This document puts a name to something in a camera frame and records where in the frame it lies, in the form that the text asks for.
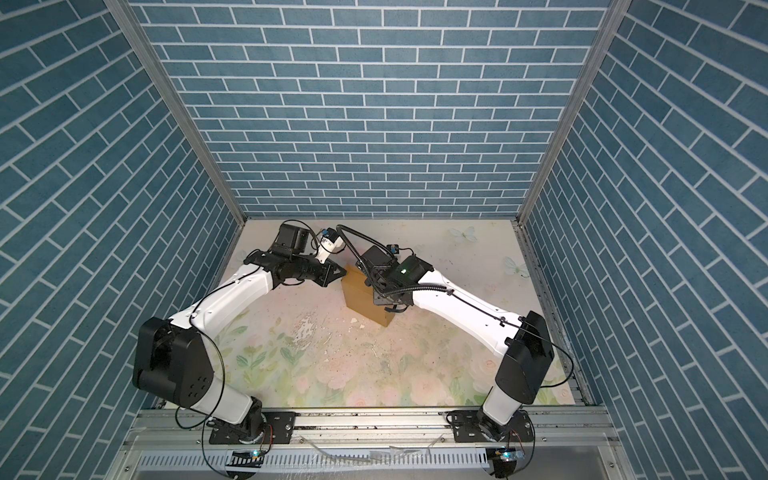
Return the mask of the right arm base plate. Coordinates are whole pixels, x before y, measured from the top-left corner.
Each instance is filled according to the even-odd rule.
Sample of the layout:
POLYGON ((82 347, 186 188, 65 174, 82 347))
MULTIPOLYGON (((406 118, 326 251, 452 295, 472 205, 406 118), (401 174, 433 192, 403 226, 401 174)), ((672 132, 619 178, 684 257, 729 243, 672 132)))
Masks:
POLYGON ((453 410, 445 415, 456 443, 532 442, 534 425, 528 412, 517 410, 506 424, 491 420, 480 408, 453 410))

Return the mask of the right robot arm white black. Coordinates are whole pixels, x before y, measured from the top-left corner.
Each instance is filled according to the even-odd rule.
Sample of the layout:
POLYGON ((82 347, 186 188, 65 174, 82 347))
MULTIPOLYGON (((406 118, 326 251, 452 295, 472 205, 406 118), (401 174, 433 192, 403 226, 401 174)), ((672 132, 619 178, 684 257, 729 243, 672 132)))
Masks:
POLYGON ((546 320, 531 311, 505 311, 450 281, 430 263, 412 254, 398 260, 372 247, 357 261, 374 291, 374 302, 389 310, 418 307, 468 333, 500 359, 494 383, 474 424, 491 441, 506 440, 521 407, 531 405, 555 358, 546 320))

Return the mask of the brown cardboard paper box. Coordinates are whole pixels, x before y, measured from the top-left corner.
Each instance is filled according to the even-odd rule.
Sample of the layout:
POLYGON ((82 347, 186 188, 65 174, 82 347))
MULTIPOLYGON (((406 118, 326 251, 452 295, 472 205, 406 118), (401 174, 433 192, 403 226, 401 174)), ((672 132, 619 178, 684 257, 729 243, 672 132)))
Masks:
POLYGON ((345 269, 341 284, 346 306, 382 327, 389 326, 395 314, 374 304, 374 291, 365 284, 365 275, 354 265, 346 265, 345 269))

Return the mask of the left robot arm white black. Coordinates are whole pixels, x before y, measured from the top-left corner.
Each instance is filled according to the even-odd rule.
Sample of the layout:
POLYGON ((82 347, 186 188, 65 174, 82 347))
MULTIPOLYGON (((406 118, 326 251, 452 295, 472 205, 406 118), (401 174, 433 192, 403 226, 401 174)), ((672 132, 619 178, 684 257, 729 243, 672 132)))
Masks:
POLYGON ((345 247, 333 228, 315 232, 283 222, 266 250, 254 249, 221 286, 169 318, 152 317, 138 332, 133 385, 229 430, 235 442, 264 439, 269 429, 260 400, 227 383, 223 336, 257 299, 281 285, 320 287, 346 271, 331 260, 345 247))

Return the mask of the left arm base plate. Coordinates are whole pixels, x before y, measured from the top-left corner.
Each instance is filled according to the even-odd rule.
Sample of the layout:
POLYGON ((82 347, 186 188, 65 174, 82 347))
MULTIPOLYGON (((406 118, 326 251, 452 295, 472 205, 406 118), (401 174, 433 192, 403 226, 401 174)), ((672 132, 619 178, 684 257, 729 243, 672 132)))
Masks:
POLYGON ((239 424, 220 419, 208 422, 212 429, 211 445, 269 446, 289 444, 293 435, 297 413, 292 411, 263 411, 250 413, 239 424))

